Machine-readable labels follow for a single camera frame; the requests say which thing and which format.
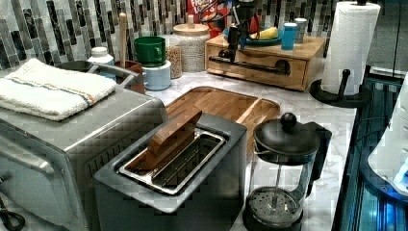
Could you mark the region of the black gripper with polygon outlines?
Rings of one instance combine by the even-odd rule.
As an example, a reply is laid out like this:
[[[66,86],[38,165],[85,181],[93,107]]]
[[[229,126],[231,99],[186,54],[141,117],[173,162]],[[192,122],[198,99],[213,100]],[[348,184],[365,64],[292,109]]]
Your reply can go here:
[[[239,28],[237,26],[231,26],[228,34],[228,57],[231,63],[235,61],[239,40]]]

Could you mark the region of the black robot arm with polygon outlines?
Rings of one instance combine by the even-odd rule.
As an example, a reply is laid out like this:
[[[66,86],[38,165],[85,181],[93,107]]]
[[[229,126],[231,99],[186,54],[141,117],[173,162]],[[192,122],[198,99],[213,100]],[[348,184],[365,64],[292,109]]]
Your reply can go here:
[[[238,49],[244,50],[249,36],[249,27],[254,16],[255,0],[233,0],[231,14],[234,23],[229,27],[227,55],[235,61]]]

